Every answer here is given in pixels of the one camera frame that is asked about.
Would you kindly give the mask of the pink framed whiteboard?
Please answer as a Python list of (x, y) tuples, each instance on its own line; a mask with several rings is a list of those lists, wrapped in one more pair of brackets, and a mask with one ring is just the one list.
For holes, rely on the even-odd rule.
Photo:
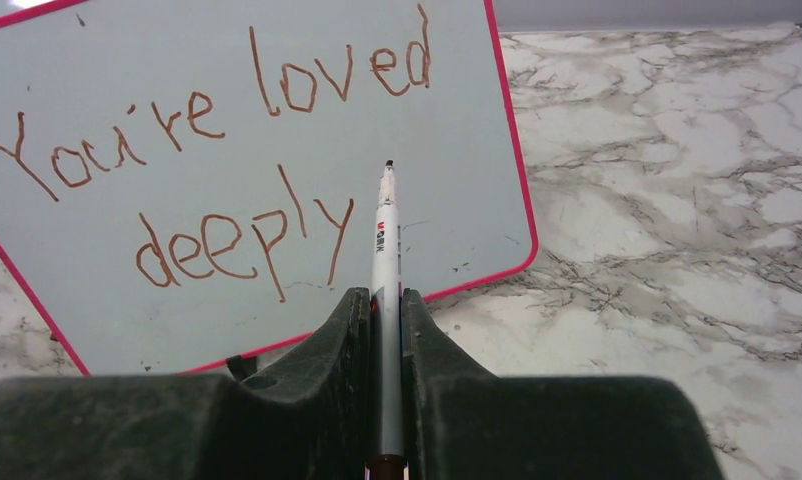
[(53, 1), (0, 17), (0, 257), (78, 368), (214, 368), (370, 281), (438, 297), (538, 240), (487, 1)]

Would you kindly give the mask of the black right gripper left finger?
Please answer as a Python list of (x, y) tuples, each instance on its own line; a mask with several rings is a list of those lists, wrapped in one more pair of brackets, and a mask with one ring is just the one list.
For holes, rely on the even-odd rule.
[(0, 479), (360, 479), (364, 288), (266, 369), (0, 381)]

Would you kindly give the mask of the white whiteboard marker pen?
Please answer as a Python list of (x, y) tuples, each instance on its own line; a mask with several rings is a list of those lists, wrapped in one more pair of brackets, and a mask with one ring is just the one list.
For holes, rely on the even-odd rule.
[(402, 479), (405, 459), (400, 224), (394, 162), (379, 179), (373, 223), (371, 347), (373, 354), (373, 443), (366, 467), (370, 479)]

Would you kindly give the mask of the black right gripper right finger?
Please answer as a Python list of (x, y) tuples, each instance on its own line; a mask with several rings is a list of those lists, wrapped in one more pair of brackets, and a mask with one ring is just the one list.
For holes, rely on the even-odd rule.
[(401, 301), (414, 479), (719, 479), (696, 409), (649, 376), (500, 377)]

